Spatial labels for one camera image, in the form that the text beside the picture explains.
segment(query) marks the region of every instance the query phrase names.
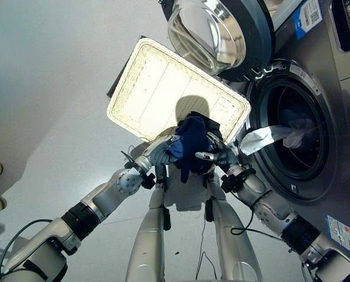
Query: blue sticker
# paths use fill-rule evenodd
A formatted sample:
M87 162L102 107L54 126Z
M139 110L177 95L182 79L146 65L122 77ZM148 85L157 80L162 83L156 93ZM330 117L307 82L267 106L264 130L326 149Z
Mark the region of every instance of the blue sticker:
M307 0L292 14L292 20L294 22L296 38L299 40L322 21L318 0Z
M331 239L350 251L350 227L329 215L326 215L326 222Z

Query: gray floor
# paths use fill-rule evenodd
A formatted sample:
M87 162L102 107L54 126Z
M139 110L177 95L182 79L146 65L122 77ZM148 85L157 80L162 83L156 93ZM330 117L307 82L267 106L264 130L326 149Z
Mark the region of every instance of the gray floor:
M140 35L169 46L156 0L0 1L0 196L7 202L0 212L0 253L24 224L61 216L107 181L124 164L119 151L140 144L105 114L105 94ZM142 189L128 198L84 240L68 259L64 281L124 280L150 194ZM181 198L176 192L171 197L166 280L194 279L204 207L198 202L191 211L177 211L184 209ZM247 222L250 211L228 199ZM252 227L266 231L256 219ZM38 229L27 230L15 248ZM302 281L300 262L286 245L250 237L265 281ZM206 225L204 249L219 276L213 224ZM212 278L207 261L200 278Z

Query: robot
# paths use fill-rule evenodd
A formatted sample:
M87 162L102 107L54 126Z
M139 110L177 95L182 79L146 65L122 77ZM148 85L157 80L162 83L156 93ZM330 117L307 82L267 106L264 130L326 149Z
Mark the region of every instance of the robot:
M160 137L140 157L130 159L124 169L116 171L110 181L93 189L61 218L51 221L11 256L3 271L0 264L0 281L61 281L67 270L63 253L75 254L81 241L141 186L155 189L135 239L126 281L164 281L163 234L171 227L169 210L164 206L165 165L176 161L166 151L178 138ZM281 196L268 190L254 169L240 165L232 150L215 135L208 133L208 138L214 153L198 152L196 157L214 162L226 173L222 185L217 176L210 174L209 200L205 204L206 220L215 223L221 280L263 281L246 229L226 201L225 193L235 192L265 226L299 254L304 265L316 269L314 281L350 281L350 259L339 250L339 245L303 219ZM154 174L147 175L152 166L156 183Z

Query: washing machine door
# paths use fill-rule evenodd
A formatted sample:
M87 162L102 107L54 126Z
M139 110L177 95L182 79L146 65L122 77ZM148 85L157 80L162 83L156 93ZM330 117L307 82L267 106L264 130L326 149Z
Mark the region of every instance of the washing machine door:
M275 33L263 0L160 0L176 51L210 75L255 80L272 60Z

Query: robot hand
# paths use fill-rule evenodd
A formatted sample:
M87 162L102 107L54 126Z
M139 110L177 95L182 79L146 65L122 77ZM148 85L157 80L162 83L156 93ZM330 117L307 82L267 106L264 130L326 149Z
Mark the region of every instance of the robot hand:
M214 144L215 152L206 153L206 152L196 152L195 156L214 162L219 166L225 173L230 169L230 167L238 163L238 158L233 153L233 151L227 147L221 139L216 137L214 134L208 132L208 137L212 144Z
M171 144L178 139L179 136L177 135L168 135L158 138L148 146L135 162L144 172L147 172L152 166L165 166L174 163L178 159L171 155L168 150Z

